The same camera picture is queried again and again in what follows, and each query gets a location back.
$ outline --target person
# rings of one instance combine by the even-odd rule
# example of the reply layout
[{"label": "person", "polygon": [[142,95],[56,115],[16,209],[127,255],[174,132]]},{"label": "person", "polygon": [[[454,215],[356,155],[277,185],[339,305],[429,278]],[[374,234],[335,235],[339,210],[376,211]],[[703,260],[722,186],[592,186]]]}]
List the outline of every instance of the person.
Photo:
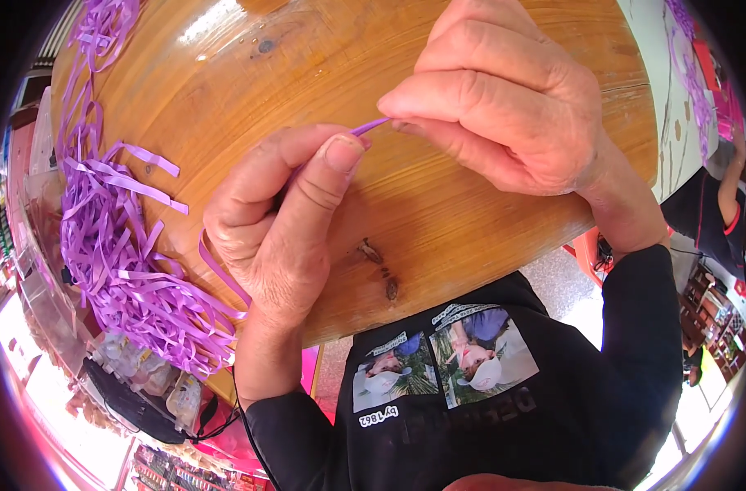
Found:
[{"label": "person", "polygon": [[684,382],[688,383],[690,387],[695,387],[701,382],[703,376],[703,370],[701,369],[701,363],[703,361],[703,349],[697,348],[690,352],[684,349]]},{"label": "person", "polygon": [[470,382],[480,365],[496,356],[496,338],[505,329],[507,318],[503,309],[487,309],[453,322],[449,334],[455,352],[446,363],[457,359],[463,377]]},{"label": "person", "polygon": [[390,349],[386,353],[378,355],[376,359],[368,364],[365,370],[365,377],[377,376],[382,372],[401,373],[402,371],[403,365],[395,356],[394,349]]},{"label": "person", "polygon": [[[276,488],[630,489],[643,479],[678,406],[681,327],[660,207],[602,128],[601,100],[594,74],[516,0],[449,3],[414,74],[378,109],[501,191],[588,202],[615,260],[602,290],[602,350],[550,319],[513,273],[354,336],[334,426],[299,388],[300,350],[329,274],[332,214],[371,141],[334,124],[286,128],[230,171],[204,223],[252,297],[235,383]],[[512,359],[529,368],[488,390],[456,384],[458,373],[447,381],[437,361],[451,354],[446,330],[488,309],[506,310],[507,331],[522,339]],[[401,390],[373,406],[374,394],[353,394],[361,363],[414,336]]]},{"label": "person", "polygon": [[[698,169],[662,203],[662,213],[673,230],[695,241],[695,249],[744,281],[746,193],[739,181],[746,167],[746,141],[741,127],[733,127],[732,145],[722,140],[719,145],[708,167]],[[727,160],[727,168],[718,160]]]}]

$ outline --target printed photo on shirt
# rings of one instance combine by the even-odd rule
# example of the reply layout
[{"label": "printed photo on shirt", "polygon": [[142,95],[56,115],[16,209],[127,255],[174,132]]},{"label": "printed photo on shirt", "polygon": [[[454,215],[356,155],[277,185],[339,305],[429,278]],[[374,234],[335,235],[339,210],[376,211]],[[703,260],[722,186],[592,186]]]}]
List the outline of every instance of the printed photo on shirt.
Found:
[{"label": "printed photo on shirt", "polygon": [[449,409],[501,394],[539,371],[505,309],[452,304],[433,323],[430,342]]},{"label": "printed photo on shirt", "polygon": [[403,332],[373,349],[356,370],[353,382],[354,412],[386,404],[404,395],[438,394],[436,371],[421,332]]}]

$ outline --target white table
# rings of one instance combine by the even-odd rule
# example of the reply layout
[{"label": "white table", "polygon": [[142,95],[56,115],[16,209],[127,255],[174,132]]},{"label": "white table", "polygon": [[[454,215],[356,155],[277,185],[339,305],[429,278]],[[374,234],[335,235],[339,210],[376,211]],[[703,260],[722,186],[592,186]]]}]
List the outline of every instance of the white table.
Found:
[{"label": "white table", "polygon": [[[618,0],[643,57],[654,99],[659,160],[652,191],[662,203],[703,165],[699,130],[681,75],[671,62],[668,47],[673,27],[678,27],[663,0]],[[680,31],[675,38],[676,57],[688,54],[695,60],[697,76],[706,86],[692,44]],[[719,132],[714,120],[708,130],[708,156],[717,149]]]}]

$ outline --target sleeve cuff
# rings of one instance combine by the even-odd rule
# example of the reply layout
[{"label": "sleeve cuff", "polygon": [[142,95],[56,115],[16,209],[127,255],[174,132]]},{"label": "sleeve cuff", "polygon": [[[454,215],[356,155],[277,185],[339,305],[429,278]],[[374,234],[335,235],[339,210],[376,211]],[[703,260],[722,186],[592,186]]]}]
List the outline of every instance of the sleeve cuff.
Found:
[{"label": "sleeve cuff", "polygon": [[739,203],[736,208],[736,216],[732,219],[730,226],[725,229],[725,235],[730,235],[733,229],[738,225],[738,219],[741,217],[741,204]]}]

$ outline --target wood grain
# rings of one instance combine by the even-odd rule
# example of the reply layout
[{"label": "wood grain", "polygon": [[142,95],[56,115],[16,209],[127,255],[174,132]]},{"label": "wood grain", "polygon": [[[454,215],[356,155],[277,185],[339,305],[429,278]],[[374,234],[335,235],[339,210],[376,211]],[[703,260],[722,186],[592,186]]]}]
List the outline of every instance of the wood grain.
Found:
[{"label": "wood grain", "polygon": [[[647,181],[656,176],[648,78],[615,0],[523,2],[545,34],[594,71],[604,125]],[[123,155],[135,176],[187,203],[189,216],[143,199],[166,227],[156,249],[191,280],[242,308],[196,251],[201,213],[239,157],[281,126],[380,117],[378,97],[411,73],[447,2],[432,0],[149,0],[116,63],[95,77],[104,146],[162,154],[178,178]],[[54,66],[62,94],[74,49]],[[62,102],[52,103],[54,122]],[[388,125],[365,157],[329,233],[332,273],[308,319],[306,346],[451,300],[560,247],[592,225],[575,195],[497,191]],[[381,264],[359,250],[363,241]]]}]

